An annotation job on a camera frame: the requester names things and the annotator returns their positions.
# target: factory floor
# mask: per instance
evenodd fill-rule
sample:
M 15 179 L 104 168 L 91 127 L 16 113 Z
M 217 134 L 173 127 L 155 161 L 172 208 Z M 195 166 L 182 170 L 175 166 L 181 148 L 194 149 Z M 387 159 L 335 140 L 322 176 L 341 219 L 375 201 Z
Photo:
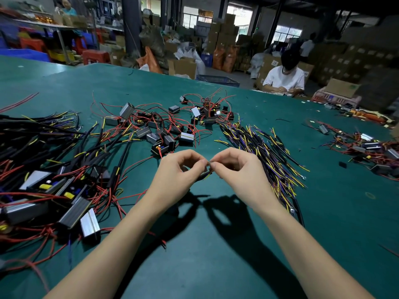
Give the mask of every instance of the factory floor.
M 222 70 L 213 69 L 210 67 L 206 67 L 207 75 L 216 75 L 216 76 L 227 76 L 238 83 L 240 83 L 240 88 L 252 90 L 254 79 L 251 79 L 249 74 L 245 74 L 241 71 L 233 71 L 232 73 L 227 73 Z M 313 82 L 312 80 L 308 80 L 305 85 L 305 93 L 307 96 L 313 96 L 313 94 L 320 89 L 320 86 Z

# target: black hair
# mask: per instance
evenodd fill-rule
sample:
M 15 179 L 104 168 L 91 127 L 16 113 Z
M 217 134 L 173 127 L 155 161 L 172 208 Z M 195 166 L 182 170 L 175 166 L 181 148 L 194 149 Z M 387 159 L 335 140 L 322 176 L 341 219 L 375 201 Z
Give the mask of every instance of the black hair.
M 292 70 L 298 65 L 300 59 L 300 54 L 298 50 L 286 50 L 281 55 L 281 64 L 286 70 Z

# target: white shirt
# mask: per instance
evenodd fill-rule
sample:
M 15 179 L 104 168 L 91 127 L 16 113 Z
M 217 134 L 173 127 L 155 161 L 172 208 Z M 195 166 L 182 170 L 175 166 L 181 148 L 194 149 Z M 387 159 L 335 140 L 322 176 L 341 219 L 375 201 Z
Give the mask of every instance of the white shirt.
M 269 71 L 263 85 L 270 85 L 276 88 L 283 86 L 287 90 L 294 88 L 304 90 L 305 73 L 297 67 L 289 75 L 284 75 L 282 73 L 282 66 L 277 66 Z
M 309 53 L 312 51 L 314 47 L 314 43 L 312 40 L 307 40 L 302 43 L 301 49 L 303 50 L 301 56 L 309 56 Z

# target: ceiling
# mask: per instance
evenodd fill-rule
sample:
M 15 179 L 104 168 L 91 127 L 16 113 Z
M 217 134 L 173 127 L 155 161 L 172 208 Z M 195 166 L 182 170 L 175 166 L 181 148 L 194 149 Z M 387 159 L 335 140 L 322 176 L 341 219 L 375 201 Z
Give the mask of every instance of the ceiling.
M 244 3 L 262 7 L 277 8 L 280 0 L 238 0 Z M 286 12 L 318 18 L 328 9 L 347 10 L 356 13 L 385 17 L 399 14 L 399 7 L 387 5 L 388 0 L 368 2 L 366 0 L 286 0 L 283 10 Z

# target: worker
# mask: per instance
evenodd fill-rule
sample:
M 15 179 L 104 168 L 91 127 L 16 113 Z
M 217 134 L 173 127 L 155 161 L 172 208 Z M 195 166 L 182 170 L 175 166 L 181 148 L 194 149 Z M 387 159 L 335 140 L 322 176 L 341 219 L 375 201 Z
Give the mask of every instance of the worker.
M 62 9 L 56 7 L 56 11 L 60 12 L 61 14 L 66 15 L 77 15 L 76 10 L 72 8 L 71 3 L 69 0 L 61 0 L 62 1 Z M 82 36 L 82 32 L 79 30 L 61 30 L 62 39 L 64 41 L 65 47 L 67 49 L 72 50 L 72 40 L 77 39 Z M 58 33 L 55 31 L 53 33 L 54 40 L 58 43 L 58 48 L 61 49 L 62 45 L 59 41 Z
M 301 62 L 307 63 L 308 62 L 308 56 L 309 53 L 312 51 L 312 49 L 314 48 L 314 42 L 313 40 L 316 38 L 316 33 L 313 32 L 310 35 L 309 40 L 305 41 L 302 43 L 301 47 L 300 47 L 300 60 Z
M 298 68 L 299 52 L 286 50 L 281 55 L 281 66 L 269 71 L 263 82 L 263 90 L 294 96 L 305 89 L 305 73 Z
M 45 298 L 113 298 L 151 226 L 189 191 L 207 164 L 194 150 L 164 156 L 145 196 Z M 191 169 L 183 171 L 183 166 Z M 265 222 L 308 298 L 373 298 L 279 203 L 256 155 L 228 148 L 210 160 L 210 167 Z

